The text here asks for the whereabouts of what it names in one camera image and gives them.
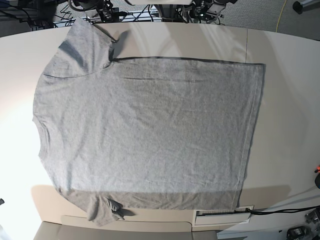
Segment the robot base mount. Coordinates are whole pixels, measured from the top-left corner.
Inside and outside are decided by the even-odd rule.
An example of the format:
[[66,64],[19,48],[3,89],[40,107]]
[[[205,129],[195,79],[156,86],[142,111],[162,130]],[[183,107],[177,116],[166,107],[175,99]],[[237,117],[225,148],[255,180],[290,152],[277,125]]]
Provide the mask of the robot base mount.
[[158,17],[162,22],[169,23],[185,23],[191,22],[190,18],[184,12],[183,5],[177,4],[156,4],[154,5],[157,10]]

